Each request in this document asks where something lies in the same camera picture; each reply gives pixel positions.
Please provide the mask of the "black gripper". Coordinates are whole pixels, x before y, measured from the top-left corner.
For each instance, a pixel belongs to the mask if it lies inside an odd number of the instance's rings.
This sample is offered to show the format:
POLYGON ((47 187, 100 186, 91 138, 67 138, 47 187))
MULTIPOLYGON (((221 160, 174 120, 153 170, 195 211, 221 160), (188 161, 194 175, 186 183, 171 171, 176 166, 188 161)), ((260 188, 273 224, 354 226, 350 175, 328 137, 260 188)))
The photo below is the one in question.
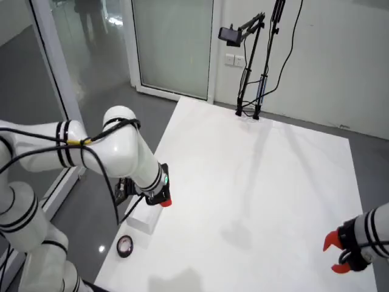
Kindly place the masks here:
POLYGON ((168 165, 162 164, 161 166, 161 181, 159 192, 156 190, 153 192, 153 196, 146 196, 145 201, 149 206, 161 205, 162 207, 169 207, 172 205, 170 195, 170 176, 168 172, 168 165))
POLYGON ((365 270, 373 261, 373 248, 363 246, 372 242, 371 218, 353 218, 325 237, 323 251, 330 246, 343 250, 338 263, 331 267, 335 273, 359 272, 365 270))

